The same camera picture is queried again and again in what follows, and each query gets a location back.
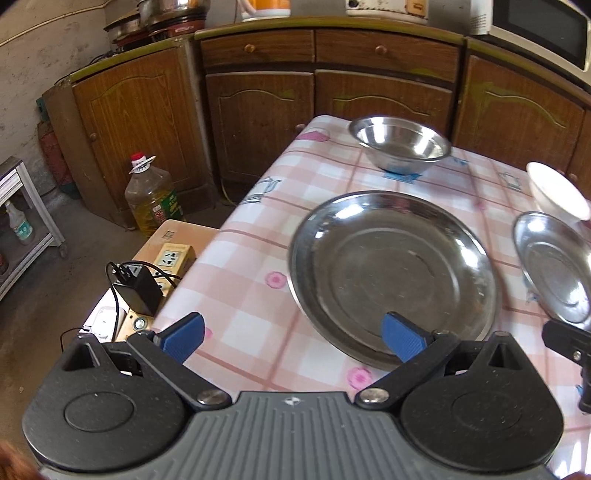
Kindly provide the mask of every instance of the concrete floor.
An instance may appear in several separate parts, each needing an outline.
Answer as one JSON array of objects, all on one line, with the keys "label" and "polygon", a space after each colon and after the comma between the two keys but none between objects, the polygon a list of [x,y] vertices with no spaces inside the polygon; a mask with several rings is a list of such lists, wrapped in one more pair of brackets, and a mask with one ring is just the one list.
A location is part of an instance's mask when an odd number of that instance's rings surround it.
[{"label": "concrete floor", "polygon": [[[231,212],[217,205],[187,220],[219,228]],[[68,258],[48,248],[0,301],[0,439],[29,455],[21,417],[60,356],[60,334],[82,325],[106,291],[105,264],[130,260],[145,242],[138,231],[93,215],[80,201],[61,199],[51,214],[68,243]]]}]

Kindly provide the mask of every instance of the tablecloth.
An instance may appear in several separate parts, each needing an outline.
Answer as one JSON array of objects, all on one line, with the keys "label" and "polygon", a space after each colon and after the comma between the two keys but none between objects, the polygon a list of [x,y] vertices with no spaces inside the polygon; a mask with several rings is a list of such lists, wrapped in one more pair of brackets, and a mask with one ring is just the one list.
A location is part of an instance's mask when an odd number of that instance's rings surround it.
[{"label": "tablecloth", "polygon": [[[579,368],[544,347],[547,316],[528,291],[511,240],[517,215],[535,210],[527,174],[455,148],[422,176],[374,167],[347,132],[348,122],[315,118],[261,177],[191,267],[155,321],[163,329],[200,312],[206,339],[185,365],[231,393],[243,390],[355,392],[384,372],[361,364],[320,336],[287,285],[287,249],[319,204],[360,190],[429,200],[458,217],[485,246],[504,286],[494,330],[511,332],[558,401],[565,420],[550,463],[558,476],[591,472],[591,416],[577,408]],[[579,232],[589,241],[591,230]]]}]

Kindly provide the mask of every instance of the metal screw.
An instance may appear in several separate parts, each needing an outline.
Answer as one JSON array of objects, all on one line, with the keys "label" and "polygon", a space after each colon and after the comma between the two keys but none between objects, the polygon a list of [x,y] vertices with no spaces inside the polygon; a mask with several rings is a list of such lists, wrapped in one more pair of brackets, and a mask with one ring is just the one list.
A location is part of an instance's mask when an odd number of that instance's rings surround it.
[{"label": "metal screw", "polygon": [[135,322],[134,322],[134,330],[139,332],[140,330],[144,330],[147,325],[148,325],[148,322],[146,322],[146,320],[144,318],[138,317],[135,319]]},{"label": "metal screw", "polygon": [[206,390],[197,396],[197,401],[202,405],[221,405],[228,400],[228,394],[221,390]]},{"label": "metal screw", "polygon": [[359,394],[359,398],[366,405],[384,403],[390,398],[390,394],[383,388],[366,388]]}]

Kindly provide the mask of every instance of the wall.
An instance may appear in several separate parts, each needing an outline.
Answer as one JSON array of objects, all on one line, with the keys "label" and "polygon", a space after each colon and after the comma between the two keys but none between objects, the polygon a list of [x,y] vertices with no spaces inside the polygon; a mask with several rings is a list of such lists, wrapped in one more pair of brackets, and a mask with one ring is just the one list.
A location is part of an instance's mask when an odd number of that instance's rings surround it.
[{"label": "wall", "polygon": [[[65,17],[6,43],[59,16]],[[109,49],[104,26],[102,0],[18,0],[0,17],[0,163],[11,155],[22,158],[40,193],[54,182],[37,141],[35,101]]]}]

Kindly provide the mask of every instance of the white bowl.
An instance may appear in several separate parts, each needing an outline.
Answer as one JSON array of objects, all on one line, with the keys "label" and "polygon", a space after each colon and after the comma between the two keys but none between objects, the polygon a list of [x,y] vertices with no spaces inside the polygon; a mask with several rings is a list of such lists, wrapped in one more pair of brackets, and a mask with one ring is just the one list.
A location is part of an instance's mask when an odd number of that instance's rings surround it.
[{"label": "white bowl", "polygon": [[527,164],[527,173],[531,193],[542,212],[568,225],[591,219],[587,200],[562,174],[537,162]]}]

